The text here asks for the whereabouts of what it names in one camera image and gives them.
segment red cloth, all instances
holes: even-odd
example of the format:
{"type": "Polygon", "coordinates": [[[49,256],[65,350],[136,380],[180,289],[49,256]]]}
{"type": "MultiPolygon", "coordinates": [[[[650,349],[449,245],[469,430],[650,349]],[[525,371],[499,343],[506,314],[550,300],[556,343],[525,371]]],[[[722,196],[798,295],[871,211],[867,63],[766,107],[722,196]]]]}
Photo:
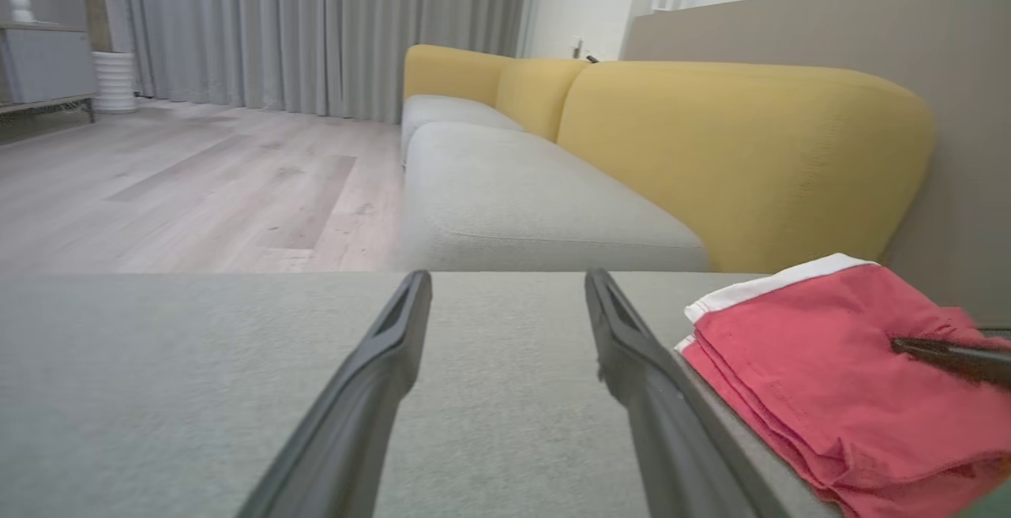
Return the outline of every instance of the red cloth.
{"type": "Polygon", "coordinates": [[[1011,471],[1011,393],[891,349],[1011,349],[880,265],[837,254],[703,297],[684,358],[846,516],[950,516],[1011,471]]]}

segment sofa seat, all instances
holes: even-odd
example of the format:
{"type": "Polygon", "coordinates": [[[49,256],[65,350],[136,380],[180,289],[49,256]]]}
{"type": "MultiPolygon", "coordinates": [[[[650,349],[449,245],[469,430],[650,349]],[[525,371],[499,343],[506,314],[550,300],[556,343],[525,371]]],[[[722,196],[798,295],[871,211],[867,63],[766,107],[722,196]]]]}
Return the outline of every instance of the sofa seat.
{"type": "Polygon", "coordinates": [[[409,152],[404,269],[709,270],[687,227],[540,137],[433,122],[409,152]]]}
{"type": "Polygon", "coordinates": [[[422,125],[434,121],[456,121],[523,131],[523,126],[513,121],[509,115],[480,101],[447,95],[412,95],[403,104],[400,123],[400,157],[403,164],[407,163],[410,138],[422,125]]]}

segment white planter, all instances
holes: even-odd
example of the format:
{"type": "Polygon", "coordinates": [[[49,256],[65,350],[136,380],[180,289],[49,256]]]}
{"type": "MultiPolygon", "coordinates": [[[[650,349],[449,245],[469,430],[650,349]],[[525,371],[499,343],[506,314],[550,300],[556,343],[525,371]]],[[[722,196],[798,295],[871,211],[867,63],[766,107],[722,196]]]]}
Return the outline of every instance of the white planter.
{"type": "Polygon", "coordinates": [[[99,113],[136,111],[133,95],[133,55],[119,52],[93,52],[98,94],[92,102],[99,113]]]}

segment beige partition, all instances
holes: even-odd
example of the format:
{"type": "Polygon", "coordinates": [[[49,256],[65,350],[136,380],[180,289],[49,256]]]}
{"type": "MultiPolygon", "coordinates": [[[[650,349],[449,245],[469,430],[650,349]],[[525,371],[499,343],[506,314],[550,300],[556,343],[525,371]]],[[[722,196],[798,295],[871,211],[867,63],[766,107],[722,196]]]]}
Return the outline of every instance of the beige partition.
{"type": "Polygon", "coordinates": [[[885,260],[1011,327],[1011,0],[725,3],[636,18],[625,57],[850,68],[920,94],[938,147],[885,260]]]}

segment cabinet door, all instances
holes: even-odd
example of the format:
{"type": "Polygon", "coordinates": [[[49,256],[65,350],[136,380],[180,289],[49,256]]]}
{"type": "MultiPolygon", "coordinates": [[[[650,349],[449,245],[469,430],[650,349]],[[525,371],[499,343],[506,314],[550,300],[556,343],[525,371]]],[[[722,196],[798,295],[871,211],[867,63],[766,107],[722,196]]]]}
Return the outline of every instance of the cabinet door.
{"type": "Polygon", "coordinates": [[[48,101],[97,91],[86,33],[8,28],[3,36],[12,101],[48,101]]]}

